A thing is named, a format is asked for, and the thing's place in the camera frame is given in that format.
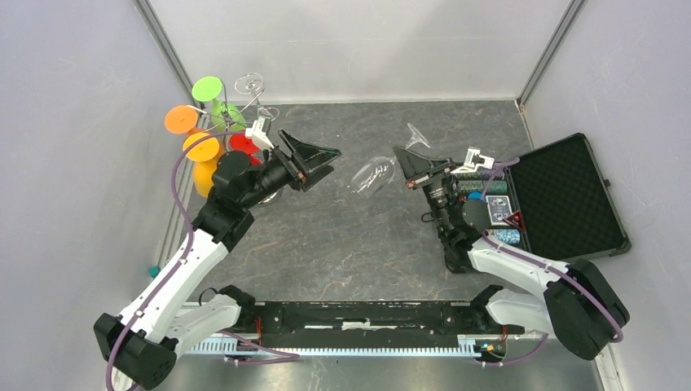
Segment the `clear wine glass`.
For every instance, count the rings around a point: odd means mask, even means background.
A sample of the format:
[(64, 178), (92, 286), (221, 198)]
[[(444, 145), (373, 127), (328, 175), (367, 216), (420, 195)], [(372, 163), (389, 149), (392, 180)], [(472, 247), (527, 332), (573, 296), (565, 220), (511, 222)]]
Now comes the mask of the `clear wine glass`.
[[(431, 148), (429, 140), (410, 122), (407, 128), (411, 131), (411, 137), (405, 148), (417, 143)], [(396, 158), (389, 156), (375, 156), (371, 158), (351, 179), (350, 189), (353, 193), (369, 199), (384, 187), (391, 184), (395, 176)]]
[(267, 116), (271, 121), (275, 121), (280, 111), (278, 108), (267, 107), (260, 101), (265, 90), (265, 83), (263, 77), (256, 72), (246, 73), (235, 81), (235, 91), (239, 94), (246, 94), (250, 96), (250, 100), (240, 110), (239, 113), (244, 113), (249, 108), (254, 107), (258, 116)]

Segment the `red wine glass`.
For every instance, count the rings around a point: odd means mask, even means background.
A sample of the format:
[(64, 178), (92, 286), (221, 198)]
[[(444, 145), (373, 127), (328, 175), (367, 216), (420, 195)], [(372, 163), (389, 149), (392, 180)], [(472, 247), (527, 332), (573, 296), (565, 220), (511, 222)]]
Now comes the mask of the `red wine glass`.
[(247, 155), (252, 165), (262, 165), (264, 163), (262, 149), (257, 147), (251, 138), (246, 138), (244, 134), (231, 135), (228, 145), (231, 150), (240, 151)]

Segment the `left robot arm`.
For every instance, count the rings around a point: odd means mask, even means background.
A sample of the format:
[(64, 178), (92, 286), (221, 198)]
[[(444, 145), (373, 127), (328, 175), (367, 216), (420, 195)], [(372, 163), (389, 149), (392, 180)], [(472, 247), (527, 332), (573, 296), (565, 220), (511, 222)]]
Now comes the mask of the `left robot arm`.
[(195, 218), (181, 214), (187, 238), (157, 277), (119, 314), (103, 313), (94, 325), (107, 362), (105, 384), (113, 390), (113, 372), (127, 376), (131, 388), (151, 390), (161, 384), (178, 357), (214, 333), (232, 327), (248, 331), (256, 310), (226, 293), (180, 315), (201, 280), (242, 240), (254, 222), (253, 206), (289, 186), (308, 191), (333, 170), (340, 150), (302, 142), (284, 130), (282, 150), (264, 143), (271, 158), (254, 165), (241, 151), (223, 154), (212, 174), (212, 187)]

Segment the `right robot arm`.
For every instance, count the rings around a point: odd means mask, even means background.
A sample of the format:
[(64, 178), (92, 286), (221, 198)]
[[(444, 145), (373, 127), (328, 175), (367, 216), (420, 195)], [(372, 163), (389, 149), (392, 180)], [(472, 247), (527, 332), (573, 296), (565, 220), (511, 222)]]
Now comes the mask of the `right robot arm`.
[(593, 360), (624, 339), (631, 316), (605, 276), (590, 261), (573, 263), (536, 256), (491, 235), (488, 203), (461, 199), (451, 159), (434, 159), (395, 145), (406, 185), (423, 191), (452, 273), (475, 270), (517, 287), (491, 285), (471, 301), (472, 325), (480, 332), (519, 326), (555, 336), (572, 354)]

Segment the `chrome wine glass rack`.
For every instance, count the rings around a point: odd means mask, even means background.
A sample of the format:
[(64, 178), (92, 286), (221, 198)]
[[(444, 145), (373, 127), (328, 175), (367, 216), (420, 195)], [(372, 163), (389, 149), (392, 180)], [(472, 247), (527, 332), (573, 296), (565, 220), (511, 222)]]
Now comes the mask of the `chrome wine glass rack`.
[[(239, 113), (239, 109), (220, 99), (212, 100), (211, 112), (209, 119), (218, 131), (227, 131), (227, 125), (230, 126), (230, 131), (236, 134), (245, 134), (249, 123), (244, 119), (243, 115)], [(223, 142), (229, 147), (228, 141), (230, 136), (225, 136)], [(268, 151), (262, 151), (264, 163), (270, 159)]]

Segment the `green wine glass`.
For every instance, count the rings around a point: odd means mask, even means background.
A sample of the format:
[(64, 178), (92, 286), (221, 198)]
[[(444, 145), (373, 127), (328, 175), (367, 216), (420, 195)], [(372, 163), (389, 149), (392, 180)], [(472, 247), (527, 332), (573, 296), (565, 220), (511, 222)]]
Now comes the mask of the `green wine glass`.
[(211, 102), (211, 107), (213, 99), (220, 99), (223, 102), (229, 103), (227, 101), (224, 83), (220, 78), (215, 76), (202, 77), (196, 81), (192, 87), (191, 93), (193, 98), (199, 102)]

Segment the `clear wine glass on rack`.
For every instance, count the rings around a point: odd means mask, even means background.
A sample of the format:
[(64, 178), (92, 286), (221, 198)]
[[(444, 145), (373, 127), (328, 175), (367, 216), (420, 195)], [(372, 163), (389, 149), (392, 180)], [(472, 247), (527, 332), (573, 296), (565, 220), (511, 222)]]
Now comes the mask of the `clear wine glass on rack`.
[(254, 107), (258, 116), (267, 116), (271, 121), (275, 121), (280, 111), (278, 108), (267, 107), (260, 101), (265, 90), (265, 83), (263, 77), (256, 72), (246, 73), (235, 81), (235, 91), (239, 94), (246, 94), (250, 96), (250, 100), (240, 110), (239, 113), (244, 113), (249, 108)]

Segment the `yellow wine glass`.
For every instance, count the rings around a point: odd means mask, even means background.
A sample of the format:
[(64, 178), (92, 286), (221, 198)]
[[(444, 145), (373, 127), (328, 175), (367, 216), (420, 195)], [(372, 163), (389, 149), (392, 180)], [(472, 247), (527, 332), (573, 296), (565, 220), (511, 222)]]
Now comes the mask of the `yellow wine glass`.
[(192, 177), (197, 193), (203, 198), (207, 198), (209, 195), (213, 186), (213, 173), (224, 152), (225, 150), (218, 138), (212, 137), (196, 144), (186, 154), (186, 158), (194, 162)]

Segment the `orange wine glass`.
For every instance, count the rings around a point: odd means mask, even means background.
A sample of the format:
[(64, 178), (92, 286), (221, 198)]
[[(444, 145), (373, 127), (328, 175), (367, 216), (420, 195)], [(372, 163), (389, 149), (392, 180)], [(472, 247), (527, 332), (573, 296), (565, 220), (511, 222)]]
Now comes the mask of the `orange wine glass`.
[(201, 132), (197, 126), (200, 112), (188, 105), (171, 108), (164, 119), (164, 126), (171, 134), (192, 135)]

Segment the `blue round dealer chip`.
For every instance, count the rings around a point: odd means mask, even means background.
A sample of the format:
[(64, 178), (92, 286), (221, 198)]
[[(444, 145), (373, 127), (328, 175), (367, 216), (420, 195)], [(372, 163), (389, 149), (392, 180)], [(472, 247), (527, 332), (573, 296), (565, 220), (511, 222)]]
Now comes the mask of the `blue round dealer chip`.
[(467, 199), (467, 200), (481, 200), (481, 201), (485, 201), (484, 198), (483, 198), (482, 193), (479, 192), (479, 191), (473, 191), (473, 192), (468, 193), (466, 199)]

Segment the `blue playing card deck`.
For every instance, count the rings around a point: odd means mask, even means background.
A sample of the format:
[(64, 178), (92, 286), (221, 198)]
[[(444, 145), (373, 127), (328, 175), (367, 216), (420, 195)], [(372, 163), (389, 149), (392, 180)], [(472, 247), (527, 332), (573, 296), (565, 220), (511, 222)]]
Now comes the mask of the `blue playing card deck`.
[(489, 217), (493, 226), (508, 226), (505, 219), (513, 214), (507, 195), (487, 195), (485, 197)]

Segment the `black poker chip case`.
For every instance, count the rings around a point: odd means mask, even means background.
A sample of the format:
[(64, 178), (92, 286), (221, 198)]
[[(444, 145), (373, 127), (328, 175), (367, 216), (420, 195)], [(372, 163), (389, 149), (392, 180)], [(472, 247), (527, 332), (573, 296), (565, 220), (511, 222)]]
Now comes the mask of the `black poker chip case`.
[(492, 169), (453, 174), (460, 197), (473, 191), (508, 196), (508, 226), (493, 226), (497, 239), (557, 261), (614, 257), (632, 242), (614, 201), (610, 183), (584, 134), (572, 134)]

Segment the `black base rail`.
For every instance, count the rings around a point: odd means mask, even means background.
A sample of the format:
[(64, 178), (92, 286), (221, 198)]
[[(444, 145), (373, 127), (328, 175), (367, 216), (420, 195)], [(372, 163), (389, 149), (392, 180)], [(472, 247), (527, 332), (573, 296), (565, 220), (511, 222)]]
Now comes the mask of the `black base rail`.
[(459, 336), (521, 335), (502, 326), (479, 301), (257, 301), (237, 288), (239, 319), (225, 329), (273, 349), (455, 348)]

